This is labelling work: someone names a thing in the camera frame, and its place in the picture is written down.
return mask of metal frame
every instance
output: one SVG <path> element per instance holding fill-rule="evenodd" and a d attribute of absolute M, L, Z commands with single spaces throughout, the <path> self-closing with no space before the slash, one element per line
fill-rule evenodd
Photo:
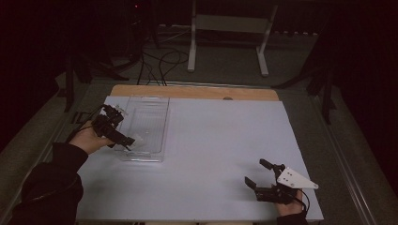
<path fill-rule="evenodd" d="M 192 0 L 192 16 L 191 16 L 191 47 L 188 60 L 188 71 L 195 71 L 196 61 L 196 30 L 219 30 L 233 32 L 247 32 L 264 34 L 261 45 L 256 48 L 258 64 L 261 70 L 261 76 L 268 76 L 268 67 L 264 50 L 267 46 L 272 23 L 278 6 L 273 6 L 269 19 L 260 18 L 243 18 L 243 17 L 226 17 L 196 14 L 196 0 Z"/>

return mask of wire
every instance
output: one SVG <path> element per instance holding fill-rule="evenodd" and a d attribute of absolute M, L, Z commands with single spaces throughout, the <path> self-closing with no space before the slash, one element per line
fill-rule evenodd
<path fill-rule="evenodd" d="M 161 57 L 154 56 L 154 55 L 149 54 L 149 53 L 147 53 L 147 52 L 143 52 L 143 54 L 144 54 L 144 55 L 147 55 L 147 56 L 149 56 L 149 57 L 152 57 L 152 58 L 154 58 L 154 59 L 159 60 L 158 68 L 159 68 L 159 73 L 160 73 L 160 75 L 161 75 L 161 82 L 162 82 L 163 85 L 167 86 L 167 82 L 166 82 L 166 80 L 165 80 L 165 76 L 166 76 L 173 68 L 176 68 L 178 65 L 184 64 L 184 63 L 188 62 L 189 56 L 188 56 L 187 53 L 182 52 L 182 51 L 179 51 L 179 50 L 177 50 L 177 49 L 175 49 L 175 48 L 161 48 L 161 49 L 171 50 L 171 51 L 165 53 L 165 54 L 162 55 Z M 177 54 L 178 54 L 178 59 L 177 59 L 175 62 L 165 60 L 165 58 L 166 58 L 168 55 L 171 55 L 171 54 L 173 54 L 173 53 L 177 53 Z M 164 63 L 165 63 L 165 64 L 170 64 L 170 65 L 172 65 L 166 72 L 163 72 L 163 70 L 162 70 L 162 64 L 164 64 Z"/>
<path fill-rule="evenodd" d="M 307 199 L 308 202 L 307 212 L 308 212 L 310 210 L 310 198 L 308 198 L 308 195 L 304 191 L 302 191 L 302 189 L 299 189 L 299 191 L 301 191 L 305 195 L 305 198 Z"/>

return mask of white table surface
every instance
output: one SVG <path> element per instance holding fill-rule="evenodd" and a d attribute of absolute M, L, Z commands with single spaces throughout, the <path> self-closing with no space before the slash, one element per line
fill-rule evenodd
<path fill-rule="evenodd" d="M 79 170 L 84 196 L 77 219 L 274 220 L 273 203 L 257 202 L 244 183 L 248 176 L 261 187 L 275 184 L 260 158 L 310 178 L 282 102 L 171 98 L 164 161 L 121 161 L 108 147 L 90 155 Z M 307 219 L 323 219 L 314 191 L 304 191 Z"/>

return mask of table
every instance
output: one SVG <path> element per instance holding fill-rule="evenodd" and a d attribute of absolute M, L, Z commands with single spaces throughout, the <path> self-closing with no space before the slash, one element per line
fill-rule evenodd
<path fill-rule="evenodd" d="M 78 221 L 269 221 L 273 204 L 257 202 L 244 184 L 245 175 L 263 187 L 275 182 L 258 160 L 309 177 L 273 90 L 117 85 L 107 101 L 143 95 L 171 98 L 164 161 L 121 161 L 107 147 L 91 155 L 79 170 Z M 307 219 L 323 219 L 314 191 L 306 193 Z"/>

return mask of transparent plastic bin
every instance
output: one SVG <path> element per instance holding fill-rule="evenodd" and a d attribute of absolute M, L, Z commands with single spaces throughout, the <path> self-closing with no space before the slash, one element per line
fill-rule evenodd
<path fill-rule="evenodd" d="M 119 159 L 163 161 L 169 101 L 168 97 L 130 97 L 119 131 L 136 141 L 130 150 L 115 147 Z"/>

